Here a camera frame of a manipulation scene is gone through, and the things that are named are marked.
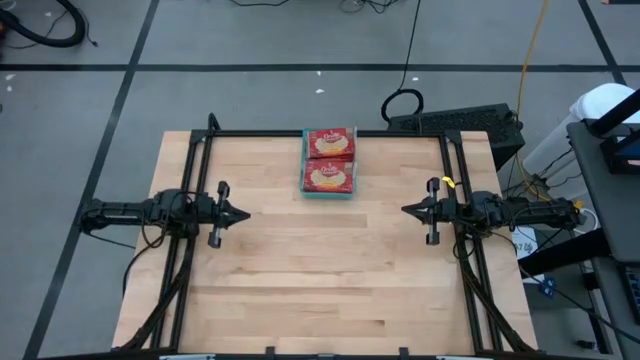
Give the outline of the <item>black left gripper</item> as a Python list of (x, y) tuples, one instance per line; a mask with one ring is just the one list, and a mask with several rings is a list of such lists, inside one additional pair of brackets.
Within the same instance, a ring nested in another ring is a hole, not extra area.
[(226, 181), (218, 183), (216, 199), (204, 192), (197, 197), (198, 206), (198, 222), (204, 224), (212, 224), (213, 230), (209, 233), (208, 245), (212, 248), (220, 248), (222, 243), (221, 231), (231, 227), (239, 222), (248, 220), (248, 217), (230, 217), (228, 213), (234, 216), (249, 216), (248, 212), (240, 210), (231, 204), (227, 205), (230, 195), (230, 186)]

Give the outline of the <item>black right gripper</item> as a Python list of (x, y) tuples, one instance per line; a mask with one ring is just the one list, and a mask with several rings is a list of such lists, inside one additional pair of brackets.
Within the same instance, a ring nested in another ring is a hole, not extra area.
[[(439, 199), (437, 196), (439, 190), (440, 180), (438, 178), (431, 178), (427, 181), (427, 191), (429, 196), (426, 198), (426, 223), (430, 226), (430, 230), (426, 235), (427, 245), (440, 244), (440, 234), (437, 229), (438, 223), (456, 223), (462, 221), (463, 206), (455, 199)], [(425, 213), (421, 212), (424, 209), (424, 201), (401, 207), (401, 210), (404, 211), (404, 213), (417, 219), (422, 224), (425, 223)]]

